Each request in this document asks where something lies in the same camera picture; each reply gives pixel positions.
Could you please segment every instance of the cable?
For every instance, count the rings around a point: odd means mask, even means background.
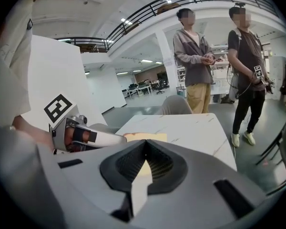
[[[234,148],[234,160],[236,160],[236,152],[235,152],[235,146],[233,145]]]
[[[232,86],[230,83],[229,83],[229,81],[228,81],[228,73],[229,73],[229,68],[231,67],[231,64],[229,64],[229,66],[228,66],[228,70],[227,70],[227,82],[228,82],[228,84],[232,87],[232,88],[234,88],[234,89],[237,89],[237,87],[234,87],[234,86]]]
[[[228,70],[227,70],[227,82],[228,82],[228,84],[229,84],[232,88],[238,89],[238,88],[232,86],[232,85],[229,83],[229,81],[228,81],[228,72],[229,72],[230,66],[231,66],[231,64],[229,64]],[[237,94],[237,93],[233,90],[233,92],[235,93],[235,96],[237,97],[237,99],[238,99],[239,96],[243,95],[243,94],[249,89],[249,87],[251,86],[252,80],[253,80],[253,76],[254,76],[254,74],[252,75],[252,79],[251,79],[251,81],[250,81],[250,84],[248,85],[248,87],[247,87],[241,94]]]

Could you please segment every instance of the gray hoodie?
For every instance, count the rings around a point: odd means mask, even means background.
[[[213,52],[204,35],[197,34],[199,47],[184,29],[177,30],[174,35],[175,58],[178,65],[185,67],[185,86],[213,82],[210,66],[202,64],[200,59],[206,53],[213,54]]]

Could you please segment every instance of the person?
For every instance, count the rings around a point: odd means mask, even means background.
[[[185,67],[186,99],[194,114],[207,113],[213,82],[210,65],[215,64],[215,56],[205,36],[193,30],[195,13],[180,9],[177,17],[183,29],[174,35],[174,54],[178,65]]]
[[[25,132],[53,150],[50,133],[30,125],[21,116],[30,110],[27,89],[34,1],[19,0],[0,29],[0,126]],[[66,145],[71,143],[73,132],[73,128],[66,130]],[[84,141],[88,137],[89,133],[85,132]]]
[[[229,10],[229,15],[238,29],[237,31],[230,31],[228,36],[228,60],[238,71],[237,94],[239,96],[231,139],[232,144],[239,147],[240,125],[250,107],[251,117],[244,136],[251,145],[254,145],[255,140],[252,132],[262,113],[265,101],[265,85],[255,75],[254,67],[260,65],[265,80],[268,81],[269,79],[261,54],[263,50],[261,42],[249,30],[251,25],[250,14],[246,13],[245,8],[232,7]]]
[[[149,81],[149,80],[145,80],[145,82],[144,82],[147,86],[149,86],[150,84],[151,84],[151,81]]]

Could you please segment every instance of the white sneaker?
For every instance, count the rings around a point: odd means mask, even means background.
[[[239,134],[231,134],[231,140],[234,147],[239,147]]]
[[[244,137],[247,138],[248,142],[249,142],[251,145],[255,145],[255,140],[254,140],[254,138],[253,138],[253,133],[248,133],[247,131],[245,131]]]

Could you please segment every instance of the white board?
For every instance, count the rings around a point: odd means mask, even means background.
[[[43,109],[59,93],[67,94],[77,104],[80,114],[88,118],[88,126],[106,124],[90,92],[79,47],[33,36],[28,74],[31,111],[22,116],[31,125],[49,130]]]

